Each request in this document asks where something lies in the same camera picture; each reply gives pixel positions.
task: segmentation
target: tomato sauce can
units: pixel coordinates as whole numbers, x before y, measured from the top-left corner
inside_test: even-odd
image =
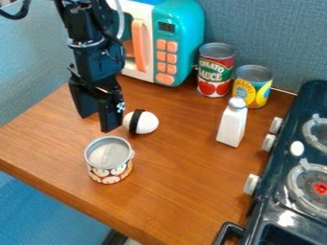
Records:
[[[197,90],[211,98],[229,92],[235,51],[225,43],[207,43],[200,47]]]
[[[272,73],[259,65],[244,65],[236,69],[232,95],[243,98],[248,108],[261,108],[267,103],[273,83]]]

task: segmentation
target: black and white egg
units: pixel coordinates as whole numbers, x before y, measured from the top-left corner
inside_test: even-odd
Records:
[[[137,109],[123,118],[122,125],[132,134],[149,134],[157,129],[159,120],[153,113]]]

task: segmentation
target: blue floor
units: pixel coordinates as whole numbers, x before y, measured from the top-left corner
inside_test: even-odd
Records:
[[[0,172],[1,245],[97,245],[110,229]]]

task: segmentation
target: toy microwave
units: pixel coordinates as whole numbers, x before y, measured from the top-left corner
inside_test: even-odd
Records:
[[[107,1],[117,9],[114,0]],[[203,43],[201,7],[194,0],[120,0],[120,4],[126,51],[122,73],[169,87],[180,85],[196,64]]]

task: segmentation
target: stove burner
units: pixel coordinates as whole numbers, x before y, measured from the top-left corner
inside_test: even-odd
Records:
[[[301,159],[290,171],[287,187],[300,208],[327,217],[327,167]]]
[[[327,119],[319,114],[304,123],[302,128],[306,141],[318,150],[327,153]]]

